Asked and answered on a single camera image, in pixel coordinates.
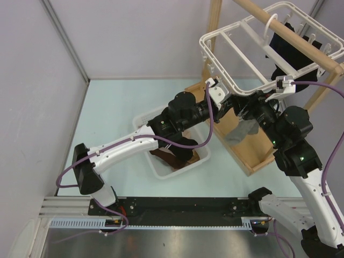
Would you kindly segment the black striped socks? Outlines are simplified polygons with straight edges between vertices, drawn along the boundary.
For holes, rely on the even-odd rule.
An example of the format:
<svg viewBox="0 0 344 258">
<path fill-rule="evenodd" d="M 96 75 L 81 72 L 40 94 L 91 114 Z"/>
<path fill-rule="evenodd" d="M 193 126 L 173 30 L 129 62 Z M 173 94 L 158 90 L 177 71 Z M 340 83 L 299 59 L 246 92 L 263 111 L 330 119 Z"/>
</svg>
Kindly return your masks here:
<svg viewBox="0 0 344 258">
<path fill-rule="evenodd" d="M 191 146 L 191 148 L 181 148 L 159 140 L 159 147 L 169 150 L 174 156 L 181 161 L 189 161 L 193 157 L 193 146 L 198 145 L 194 139 L 181 137 L 177 142 L 179 145 Z"/>
</svg>

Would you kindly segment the grey socks pair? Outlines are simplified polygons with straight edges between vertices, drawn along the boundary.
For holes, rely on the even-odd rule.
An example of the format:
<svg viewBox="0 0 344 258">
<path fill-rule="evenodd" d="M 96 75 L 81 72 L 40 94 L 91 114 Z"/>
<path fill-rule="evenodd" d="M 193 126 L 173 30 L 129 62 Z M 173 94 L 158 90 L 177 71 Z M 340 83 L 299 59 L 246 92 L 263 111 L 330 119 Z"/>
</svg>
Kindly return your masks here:
<svg viewBox="0 0 344 258">
<path fill-rule="evenodd" d="M 235 129 L 225 136 L 226 142 L 230 146 L 239 144 L 247 135 L 255 135 L 259 132 L 259 124 L 256 120 L 239 120 Z"/>
</svg>

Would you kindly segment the white clip hanger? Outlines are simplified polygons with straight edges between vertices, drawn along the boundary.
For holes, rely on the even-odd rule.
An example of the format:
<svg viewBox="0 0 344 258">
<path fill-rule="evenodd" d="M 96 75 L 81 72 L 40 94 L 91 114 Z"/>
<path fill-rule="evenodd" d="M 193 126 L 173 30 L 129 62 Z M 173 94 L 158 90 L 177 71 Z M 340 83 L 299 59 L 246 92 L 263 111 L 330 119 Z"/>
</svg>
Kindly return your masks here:
<svg viewBox="0 0 344 258">
<path fill-rule="evenodd" d="M 227 33 L 237 27 L 242 27 L 244 31 L 252 38 L 252 40 L 265 52 L 265 54 L 271 58 L 288 76 L 292 79 L 299 78 L 307 73 L 314 71 L 317 68 L 322 68 L 329 73 L 334 73 L 335 76 L 339 76 L 339 72 L 342 71 L 342 65 L 337 63 L 337 59 L 343 56 L 343 39 L 338 37 L 332 31 L 323 27 L 316 20 L 311 18 L 305 12 L 301 11 L 294 4 L 286 1 L 278 2 L 265 9 L 258 7 L 252 1 L 237 1 L 237 4 L 245 9 L 250 16 L 227 25 L 225 27 L 219 28 L 212 32 L 203 35 L 199 40 L 199 45 L 203 51 L 203 54 L 207 59 L 210 60 L 210 65 L 215 67 L 220 73 L 220 77 L 227 87 L 227 90 L 239 96 L 249 96 L 256 91 L 269 92 L 274 89 L 274 83 L 269 82 L 263 74 L 251 63 L 251 61 L 244 55 L 244 53 L 239 50 L 238 46 L 229 38 Z M 339 50 L 332 53 L 326 54 L 315 48 L 310 42 L 305 41 L 301 36 L 297 35 L 295 32 L 289 30 L 286 26 L 278 21 L 277 14 L 270 15 L 270 12 L 278 9 L 281 6 L 285 6 L 291 10 L 292 13 L 296 14 L 301 18 L 306 24 L 310 25 L 315 31 L 323 34 L 327 39 L 334 42 L 339 46 Z M 311 64 L 296 70 L 289 64 L 284 58 L 282 58 L 275 50 L 273 50 L 268 45 L 267 32 L 268 30 L 274 31 L 282 39 L 288 42 L 292 47 L 300 51 L 312 62 Z M 261 86 L 250 89 L 241 89 L 231 77 L 231 75 L 225 70 L 223 65 L 220 63 L 218 58 L 213 54 L 213 52 L 208 47 L 207 42 L 216 36 L 222 36 L 225 41 L 236 51 L 239 57 L 249 66 L 249 68 L 258 77 L 259 81 L 262 83 Z"/>
</svg>

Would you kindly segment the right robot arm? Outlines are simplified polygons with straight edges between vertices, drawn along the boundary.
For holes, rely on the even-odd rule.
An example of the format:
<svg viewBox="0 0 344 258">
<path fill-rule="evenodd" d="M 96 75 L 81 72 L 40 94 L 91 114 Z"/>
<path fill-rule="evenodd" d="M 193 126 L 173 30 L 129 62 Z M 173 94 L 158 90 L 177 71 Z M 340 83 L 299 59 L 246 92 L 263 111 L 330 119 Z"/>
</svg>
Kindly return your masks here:
<svg viewBox="0 0 344 258">
<path fill-rule="evenodd" d="M 249 200 L 249 212 L 272 216 L 293 233 L 308 257 L 343 257 L 343 226 L 339 223 L 343 215 L 321 178 L 325 172 L 320 158 L 305 139 L 313 129 L 308 112 L 298 106 L 278 112 L 275 100 L 267 100 L 262 93 L 231 96 L 229 101 L 236 116 L 256 121 L 269 138 L 278 168 L 297 187 L 311 219 L 281 203 L 271 192 Z"/>
</svg>

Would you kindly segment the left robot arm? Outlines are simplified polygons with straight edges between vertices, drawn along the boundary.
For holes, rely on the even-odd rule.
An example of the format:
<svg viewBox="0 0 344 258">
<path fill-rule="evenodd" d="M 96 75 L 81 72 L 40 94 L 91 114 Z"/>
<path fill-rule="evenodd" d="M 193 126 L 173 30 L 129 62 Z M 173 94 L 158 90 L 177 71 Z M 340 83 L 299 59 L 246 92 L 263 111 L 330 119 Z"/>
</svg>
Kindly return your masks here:
<svg viewBox="0 0 344 258">
<path fill-rule="evenodd" d="M 106 145 L 87 148 L 79 144 L 74 148 L 74 175 L 80 194 L 91 195 L 108 215 L 118 211 L 115 191 L 105 184 L 101 174 L 112 165 L 141 152 L 171 147 L 172 153 L 183 162 L 191 159 L 193 150 L 203 144 L 185 138 L 182 133 L 211 119 L 219 122 L 232 107 L 229 95 L 219 87 L 210 89 L 204 100 L 197 102 L 190 92 L 178 93 L 163 111 L 141 126 L 127 138 Z"/>
</svg>

